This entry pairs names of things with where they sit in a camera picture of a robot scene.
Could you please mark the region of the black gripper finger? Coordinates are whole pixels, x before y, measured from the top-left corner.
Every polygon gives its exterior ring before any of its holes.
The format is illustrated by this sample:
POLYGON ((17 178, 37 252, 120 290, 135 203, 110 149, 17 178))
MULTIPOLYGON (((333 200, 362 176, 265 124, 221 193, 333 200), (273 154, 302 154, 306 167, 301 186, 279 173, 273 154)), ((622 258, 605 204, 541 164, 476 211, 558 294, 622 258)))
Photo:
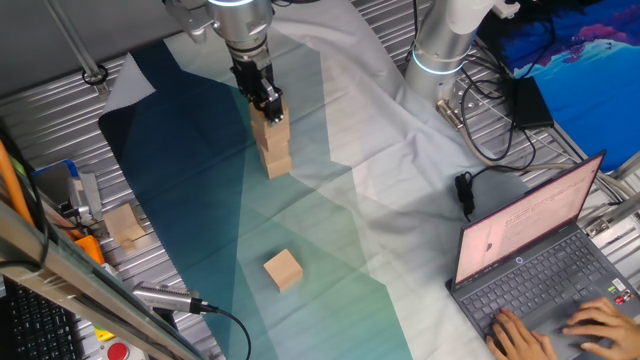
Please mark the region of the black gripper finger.
POLYGON ((266 120, 271 120, 270 100, 268 97, 252 95, 250 102, 254 108, 260 112, 266 120))
POLYGON ((277 124, 284 118, 282 91, 271 82, 263 82, 262 86, 265 93, 263 113, 271 124, 277 124))

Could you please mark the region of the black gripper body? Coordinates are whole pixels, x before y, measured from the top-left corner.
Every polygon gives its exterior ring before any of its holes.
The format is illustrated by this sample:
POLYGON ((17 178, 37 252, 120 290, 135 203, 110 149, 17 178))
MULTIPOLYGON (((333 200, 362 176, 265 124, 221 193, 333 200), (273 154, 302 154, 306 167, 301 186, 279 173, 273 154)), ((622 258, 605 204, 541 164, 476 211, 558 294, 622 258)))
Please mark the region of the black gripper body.
POLYGON ((275 100, 273 69, 268 52, 232 52, 231 71, 238 89, 250 102, 270 103, 275 100))

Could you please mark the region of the person's right hand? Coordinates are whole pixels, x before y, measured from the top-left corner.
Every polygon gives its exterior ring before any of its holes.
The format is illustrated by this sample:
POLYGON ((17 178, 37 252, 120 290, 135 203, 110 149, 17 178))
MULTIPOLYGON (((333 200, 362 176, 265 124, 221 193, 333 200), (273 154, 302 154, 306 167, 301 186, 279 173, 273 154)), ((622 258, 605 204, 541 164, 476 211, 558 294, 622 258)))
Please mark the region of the person's right hand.
POLYGON ((639 358, 639 325, 618 311, 606 298, 580 305, 566 322, 565 335, 593 336, 612 341, 608 347, 585 342, 581 348, 607 360, 639 358))

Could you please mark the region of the person's left hand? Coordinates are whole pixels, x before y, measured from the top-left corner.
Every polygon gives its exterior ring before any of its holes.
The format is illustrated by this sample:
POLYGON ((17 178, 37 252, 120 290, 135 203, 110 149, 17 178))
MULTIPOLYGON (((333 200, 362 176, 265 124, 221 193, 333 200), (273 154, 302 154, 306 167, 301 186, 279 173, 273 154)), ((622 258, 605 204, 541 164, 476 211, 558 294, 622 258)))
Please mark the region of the person's left hand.
POLYGON ((529 331, 509 309, 502 308, 492 325, 486 345, 496 360, 557 360, 550 339, 529 331))

